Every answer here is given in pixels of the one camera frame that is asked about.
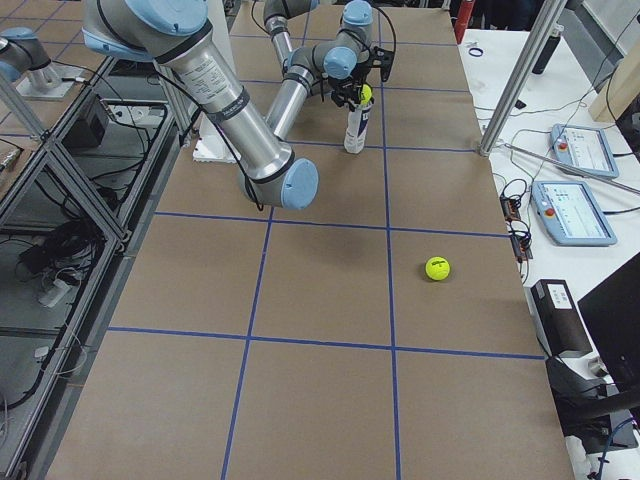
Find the black box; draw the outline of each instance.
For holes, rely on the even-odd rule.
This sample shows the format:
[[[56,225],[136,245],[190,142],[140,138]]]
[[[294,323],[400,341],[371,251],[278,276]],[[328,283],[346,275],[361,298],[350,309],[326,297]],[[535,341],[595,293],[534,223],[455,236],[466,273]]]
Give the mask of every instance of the black box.
[[[80,111],[78,119],[69,129],[62,144],[68,149],[98,147],[102,143],[108,124],[107,112],[96,96]]]
[[[564,280],[540,280],[531,287],[552,356],[576,358],[593,351]]]

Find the connector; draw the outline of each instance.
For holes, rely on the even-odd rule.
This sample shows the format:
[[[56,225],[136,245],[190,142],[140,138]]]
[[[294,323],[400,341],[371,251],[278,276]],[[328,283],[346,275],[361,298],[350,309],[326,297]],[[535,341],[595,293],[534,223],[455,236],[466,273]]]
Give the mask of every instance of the connector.
[[[4,159],[0,162],[0,173],[4,172],[7,168],[11,167],[13,163],[20,158],[20,154],[24,152],[22,148],[14,148],[7,153]]]

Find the table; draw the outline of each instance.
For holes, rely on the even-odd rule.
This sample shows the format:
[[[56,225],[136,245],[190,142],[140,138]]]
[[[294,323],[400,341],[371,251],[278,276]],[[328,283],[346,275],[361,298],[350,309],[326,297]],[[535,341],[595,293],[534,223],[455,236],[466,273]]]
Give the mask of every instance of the table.
[[[526,32],[480,31],[468,30],[459,47],[464,64],[469,88],[474,98],[474,105],[481,107],[476,110],[479,123],[488,124],[491,111],[494,108],[505,87],[513,66],[520,54],[520,50],[527,38]],[[469,44],[477,44],[484,50],[481,57],[468,54]],[[522,132],[515,141],[514,135],[521,129],[550,131],[556,124],[565,124],[569,118],[571,124],[584,126],[598,126],[606,128],[606,135],[614,153],[629,152],[629,147],[616,127],[611,124],[594,122],[589,113],[588,105],[595,99],[596,93],[590,92],[584,96],[584,104],[578,107],[577,102],[558,111],[527,114],[539,110],[558,109],[569,102],[577,101],[591,88],[591,82],[586,77],[578,61],[563,39],[558,49],[551,57],[542,75],[531,75],[520,94],[527,107],[521,111],[514,110],[501,134],[501,139],[530,151],[546,154],[551,139],[549,134]],[[535,173],[540,161],[520,154],[514,155],[515,162]],[[509,151],[496,148],[490,155],[492,169],[496,174],[503,175],[507,180],[513,178],[528,178],[521,170],[509,161]],[[634,188],[640,187],[640,164],[634,156],[617,158],[620,169],[620,183]],[[551,165],[545,165],[536,179],[539,180],[571,180],[576,177],[565,175]],[[591,187],[596,200],[603,210],[623,210],[640,205],[640,197],[612,188],[597,181],[585,179]],[[498,191],[503,183],[496,178]],[[520,193],[521,185],[514,185],[510,193]],[[525,288],[531,287],[541,278],[564,279],[567,281],[575,301],[582,298],[598,283],[614,272],[618,267],[633,257],[640,246],[637,244],[637,232],[640,229],[640,213],[608,217],[608,220],[618,237],[618,243],[611,247],[558,247],[546,234],[542,223],[534,213],[534,208],[528,207],[528,197],[525,197],[521,208],[525,220],[529,219],[532,232],[533,260],[529,262],[529,274]],[[566,362],[581,375],[593,378],[587,369],[587,363],[596,353],[582,359],[566,359]],[[633,478],[640,468],[640,450],[626,452],[612,452],[611,464],[605,468],[604,478]]]
[[[281,77],[248,6],[231,40],[265,112]],[[178,158],[47,478],[572,478],[448,14],[386,11],[368,147],[318,97],[288,138],[311,207],[258,212],[233,166]]]

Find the label sticker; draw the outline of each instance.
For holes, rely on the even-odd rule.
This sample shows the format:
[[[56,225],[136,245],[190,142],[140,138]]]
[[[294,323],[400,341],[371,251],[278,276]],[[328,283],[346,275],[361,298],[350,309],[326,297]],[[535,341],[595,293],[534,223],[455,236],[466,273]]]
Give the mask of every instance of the label sticker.
[[[567,289],[564,288],[564,285],[550,283],[548,287],[551,300],[553,300],[555,307],[562,310],[571,310],[571,301],[569,300],[569,294],[567,293]]]
[[[189,93],[201,104],[210,103],[228,86],[220,66],[211,58],[190,72],[181,73],[180,78],[188,87]]]

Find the black device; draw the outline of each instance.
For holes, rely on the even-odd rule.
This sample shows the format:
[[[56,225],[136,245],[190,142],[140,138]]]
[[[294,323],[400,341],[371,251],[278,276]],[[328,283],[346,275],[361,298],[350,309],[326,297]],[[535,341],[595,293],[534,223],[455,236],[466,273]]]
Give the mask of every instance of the black device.
[[[600,357],[640,422],[640,254],[579,302],[584,323]]]
[[[549,358],[546,366],[562,434],[565,437],[578,437],[587,453],[602,452],[611,431],[629,418],[629,413],[623,410],[591,419],[576,418],[574,413],[577,409],[589,407],[608,398],[615,398],[619,394],[618,389],[615,385],[608,385],[601,378],[583,378],[557,357]],[[637,446],[632,426],[626,425],[618,432],[609,450],[623,450]]]
[[[69,149],[98,147],[108,124],[107,112],[100,104],[100,99],[95,96],[80,111],[62,144]]]
[[[582,357],[593,351],[575,303],[564,280],[539,280],[531,296],[551,356]]]
[[[578,310],[615,385],[586,381],[558,359],[547,361],[558,416],[565,435],[582,439],[589,453],[601,452],[612,429],[633,415],[640,422],[640,254],[581,300]],[[611,449],[635,448],[633,426],[616,435]]]
[[[560,38],[562,37],[562,32],[564,31],[564,27],[562,25],[556,24],[551,31],[551,35],[547,39],[547,43],[544,44],[544,48],[542,49],[542,53],[540,53],[540,57],[538,61],[533,66],[533,73],[536,75],[540,75],[544,72],[544,69],[547,68],[547,64],[551,59],[551,55],[558,48],[558,44],[560,43]]]

